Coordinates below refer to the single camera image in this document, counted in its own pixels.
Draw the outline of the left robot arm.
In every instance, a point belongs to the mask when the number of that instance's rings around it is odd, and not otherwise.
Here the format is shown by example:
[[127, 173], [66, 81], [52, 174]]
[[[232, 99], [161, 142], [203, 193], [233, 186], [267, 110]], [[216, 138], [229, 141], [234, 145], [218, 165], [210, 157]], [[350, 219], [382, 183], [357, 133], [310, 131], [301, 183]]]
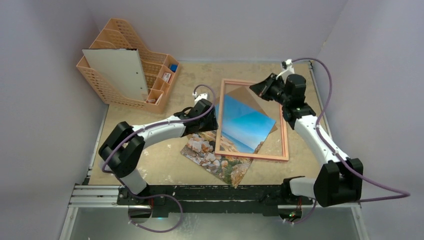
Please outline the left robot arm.
[[145, 124], [129, 125], [120, 122], [98, 150], [105, 167], [130, 191], [129, 197], [138, 205], [149, 199], [148, 183], [137, 171], [142, 151], [175, 138], [218, 129], [215, 106], [206, 99], [197, 101], [170, 117]]

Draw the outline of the landscape photo print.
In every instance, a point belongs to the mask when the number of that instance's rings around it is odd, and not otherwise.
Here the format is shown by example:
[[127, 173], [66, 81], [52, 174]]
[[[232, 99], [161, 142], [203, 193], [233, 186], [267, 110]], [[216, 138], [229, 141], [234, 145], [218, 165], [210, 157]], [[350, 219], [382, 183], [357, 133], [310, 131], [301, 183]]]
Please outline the landscape photo print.
[[[257, 154], [276, 120], [224, 95], [224, 108], [219, 150], [241, 154]], [[217, 132], [194, 133], [180, 153], [221, 181], [236, 188], [244, 178], [253, 159], [219, 155], [216, 150]]]

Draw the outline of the pink picture frame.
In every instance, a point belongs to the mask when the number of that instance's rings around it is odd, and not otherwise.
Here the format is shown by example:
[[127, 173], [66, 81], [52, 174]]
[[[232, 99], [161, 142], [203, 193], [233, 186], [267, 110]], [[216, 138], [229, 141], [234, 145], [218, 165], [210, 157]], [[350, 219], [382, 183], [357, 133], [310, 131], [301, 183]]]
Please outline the pink picture frame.
[[275, 102], [259, 104], [251, 82], [222, 79], [215, 153], [267, 161], [289, 160], [287, 125]]

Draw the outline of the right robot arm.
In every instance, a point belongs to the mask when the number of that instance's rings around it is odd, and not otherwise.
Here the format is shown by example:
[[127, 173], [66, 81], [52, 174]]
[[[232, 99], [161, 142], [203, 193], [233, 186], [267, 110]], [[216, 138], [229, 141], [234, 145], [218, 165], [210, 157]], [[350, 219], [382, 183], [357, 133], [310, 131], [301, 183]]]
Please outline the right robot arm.
[[299, 74], [287, 78], [270, 74], [249, 89], [265, 101], [281, 105], [282, 117], [307, 144], [321, 169], [316, 178], [297, 176], [283, 180], [280, 196], [288, 204], [302, 197], [314, 199], [322, 207], [356, 202], [362, 194], [364, 166], [350, 158], [321, 128], [313, 109], [306, 103], [306, 79]]

